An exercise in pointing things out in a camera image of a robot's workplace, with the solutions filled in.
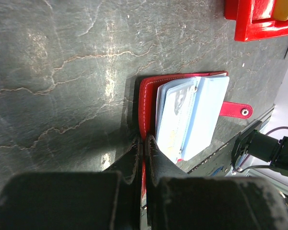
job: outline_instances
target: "gray table surface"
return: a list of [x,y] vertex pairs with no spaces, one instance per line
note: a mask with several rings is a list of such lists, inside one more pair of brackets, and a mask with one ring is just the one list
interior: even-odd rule
[[288,36],[238,43],[222,0],[0,0],[0,189],[26,171],[101,171],[138,132],[138,77],[227,70],[220,117],[190,170],[273,104]]

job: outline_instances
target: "yellow object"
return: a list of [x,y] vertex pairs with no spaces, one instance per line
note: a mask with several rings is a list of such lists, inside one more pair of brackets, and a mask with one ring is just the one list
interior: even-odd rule
[[272,18],[279,21],[288,20],[288,0],[275,0]]

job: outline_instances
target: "red wallet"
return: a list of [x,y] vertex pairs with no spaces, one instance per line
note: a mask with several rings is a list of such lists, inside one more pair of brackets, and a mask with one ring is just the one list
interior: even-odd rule
[[[148,133],[155,133],[156,125],[156,98],[158,87],[175,79],[192,78],[192,77],[209,77],[217,74],[228,72],[210,72],[210,73],[187,73],[172,74],[146,78],[141,81],[139,93],[139,128],[141,137],[145,140]],[[248,119],[253,114],[253,108],[248,104],[223,102],[220,116],[236,117]],[[145,163],[143,162],[142,171],[142,195],[145,194]]]

